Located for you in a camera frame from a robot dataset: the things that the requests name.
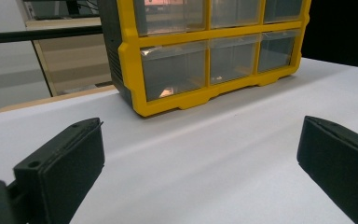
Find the white tabletop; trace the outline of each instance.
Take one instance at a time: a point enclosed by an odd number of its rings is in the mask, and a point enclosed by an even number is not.
[[[306,115],[358,132],[358,67],[303,59],[277,83],[149,119],[116,91],[0,113],[0,179],[99,117],[105,167],[72,223],[352,223],[297,164]]]

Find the yellow plastic frame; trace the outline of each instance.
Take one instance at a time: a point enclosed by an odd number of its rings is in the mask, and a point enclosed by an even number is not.
[[[298,21],[287,21],[273,24],[263,24],[266,0],[261,0],[259,23],[235,28],[221,28],[211,30],[211,1],[205,1],[206,29],[185,34],[138,36],[134,7],[131,0],[117,0],[118,14],[123,42],[118,49],[124,85],[131,91],[133,109],[141,116],[147,117],[174,108],[188,109],[196,105],[206,104],[211,98],[228,91],[234,91],[247,86],[264,86],[276,82],[280,77],[293,74],[300,65],[301,46],[310,21],[310,0],[303,0]],[[210,52],[206,50],[205,87],[164,97],[147,102],[145,95],[145,82],[143,77],[142,59],[140,49],[144,47],[180,44],[190,41],[209,40],[219,37],[237,35],[253,35],[265,32],[298,29],[300,35],[296,37],[291,62],[288,66],[270,70],[263,73],[254,72],[243,78],[238,78],[219,84],[210,84]],[[255,66],[258,67],[260,42],[256,44]]]

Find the wall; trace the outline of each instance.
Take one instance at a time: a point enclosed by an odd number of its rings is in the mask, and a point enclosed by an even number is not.
[[[0,0],[0,33],[24,30],[16,1]],[[0,108],[48,97],[48,87],[32,44],[0,44]]]
[[[312,0],[303,57],[358,66],[358,2]]]

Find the yellow storage organizer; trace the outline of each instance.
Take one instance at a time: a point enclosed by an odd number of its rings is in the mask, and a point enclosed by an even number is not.
[[[141,116],[293,74],[310,0],[99,0],[112,80]]]

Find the white wall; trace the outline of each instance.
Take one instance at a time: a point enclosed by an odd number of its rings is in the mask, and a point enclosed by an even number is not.
[[[0,0],[0,33],[24,30],[16,1]],[[0,108],[48,97],[31,42],[0,44]]]

